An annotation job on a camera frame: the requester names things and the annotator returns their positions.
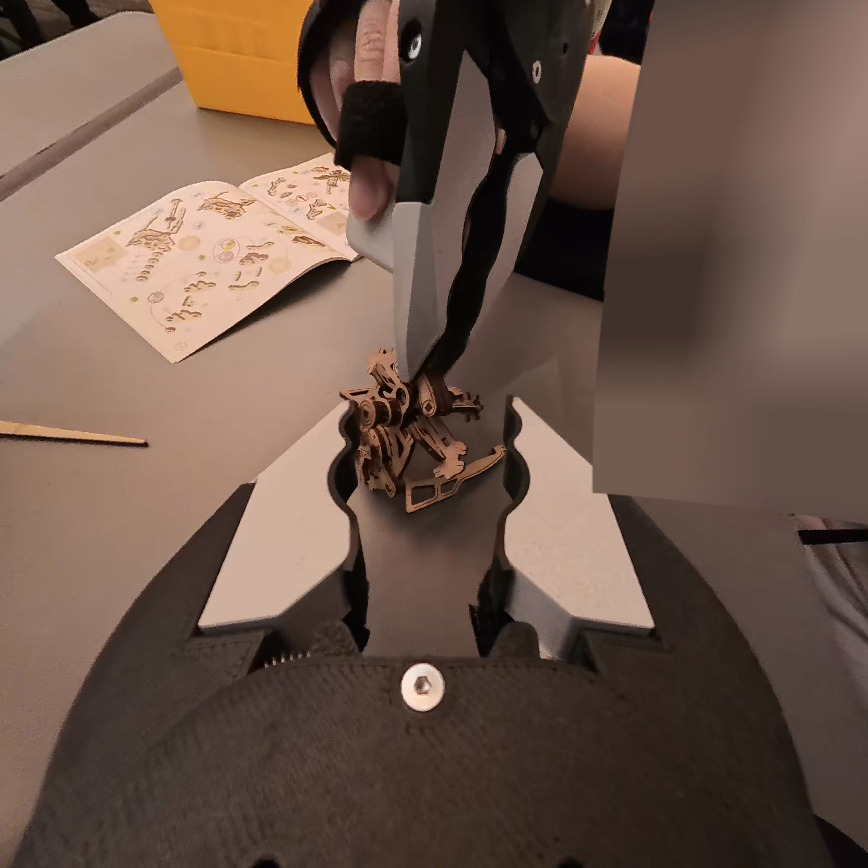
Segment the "yellow plastic bin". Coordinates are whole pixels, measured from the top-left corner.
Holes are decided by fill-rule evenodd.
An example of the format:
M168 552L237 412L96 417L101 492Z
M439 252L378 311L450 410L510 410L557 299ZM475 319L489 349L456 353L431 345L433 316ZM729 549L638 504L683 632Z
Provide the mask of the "yellow plastic bin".
M298 90L311 1L151 1L197 107L312 125Z

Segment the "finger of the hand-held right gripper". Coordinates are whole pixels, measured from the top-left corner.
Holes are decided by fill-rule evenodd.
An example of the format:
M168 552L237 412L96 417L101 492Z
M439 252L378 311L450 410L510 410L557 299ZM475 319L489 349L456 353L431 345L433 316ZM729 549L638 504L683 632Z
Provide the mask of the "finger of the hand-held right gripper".
M503 237L503 155L483 63L425 50L403 70L406 138L392 210L348 239L392 270L400 377L461 355Z
M511 274L543 179L493 129L452 128L424 210L424 373L445 375Z

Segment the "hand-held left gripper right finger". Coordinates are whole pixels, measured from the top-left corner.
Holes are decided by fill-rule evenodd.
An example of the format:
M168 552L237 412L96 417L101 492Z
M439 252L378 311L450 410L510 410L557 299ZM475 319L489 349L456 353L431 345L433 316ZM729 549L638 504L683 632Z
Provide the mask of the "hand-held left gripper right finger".
M480 656L508 623L539 653L574 658L588 632L649 637L656 625L607 495L592 468L518 396L505 407L504 486L491 566L472 606Z

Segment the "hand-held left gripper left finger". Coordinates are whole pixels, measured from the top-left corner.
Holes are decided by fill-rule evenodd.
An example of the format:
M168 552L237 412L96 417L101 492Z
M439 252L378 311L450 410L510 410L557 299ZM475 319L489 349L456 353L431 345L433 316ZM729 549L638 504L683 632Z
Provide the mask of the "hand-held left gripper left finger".
M343 623L360 650L369 586L357 517L359 430L341 401L254 483L198 628L273 631L306 652L321 626Z

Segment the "wooden mechanical model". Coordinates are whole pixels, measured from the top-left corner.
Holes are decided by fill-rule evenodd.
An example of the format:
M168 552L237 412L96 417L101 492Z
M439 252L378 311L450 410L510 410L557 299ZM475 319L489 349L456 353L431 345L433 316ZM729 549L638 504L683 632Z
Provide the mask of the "wooden mechanical model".
M369 490L389 497L403 492L406 512L411 514L449 499L464 482L505 458L506 448L499 444L488 455L466 462L466 444L452 435L446 423L454 414L465 421L478 420L483 411L479 396L446 385L440 375L403 380L393 350L371 354L367 372L372 385L343 390L340 395L353 404L359 429L355 466ZM437 466L432 478L409 481L406 469L417 446L436 459Z

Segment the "thin wooden stick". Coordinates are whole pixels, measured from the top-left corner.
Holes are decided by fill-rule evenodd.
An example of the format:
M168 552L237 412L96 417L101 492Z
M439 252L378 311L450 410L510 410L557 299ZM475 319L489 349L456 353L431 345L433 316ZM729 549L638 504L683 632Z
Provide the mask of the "thin wooden stick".
M4 438L57 440L77 443L107 443L125 447L148 447L146 439L114 435L103 432L89 432L76 429L62 429L27 423L1 421L1 436Z

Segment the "person's right hand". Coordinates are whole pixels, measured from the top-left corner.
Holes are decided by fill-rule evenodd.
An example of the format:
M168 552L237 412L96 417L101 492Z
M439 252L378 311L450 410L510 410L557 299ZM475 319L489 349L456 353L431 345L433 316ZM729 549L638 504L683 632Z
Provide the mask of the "person's right hand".
M326 130L336 136L347 88L356 81L399 81L398 2L367 1L326 39L311 67L311 92ZM392 198L399 168L359 156L350 171L349 208L357 221L378 219Z

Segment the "person's right forearm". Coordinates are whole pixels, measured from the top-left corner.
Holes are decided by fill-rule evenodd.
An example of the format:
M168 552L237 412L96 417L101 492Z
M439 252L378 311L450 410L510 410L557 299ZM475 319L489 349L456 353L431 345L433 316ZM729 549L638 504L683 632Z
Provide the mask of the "person's right forearm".
M551 199L574 208L614 208L640 73L640 65L618 57L587 58Z

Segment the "instruction booklet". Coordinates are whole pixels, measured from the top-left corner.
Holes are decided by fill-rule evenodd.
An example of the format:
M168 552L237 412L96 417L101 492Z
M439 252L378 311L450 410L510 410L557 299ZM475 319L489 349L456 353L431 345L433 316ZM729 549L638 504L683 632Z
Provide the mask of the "instruction booklet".
M176 363L313 269L358 257L350 177L327 153L239 186L197 182L56 261Z

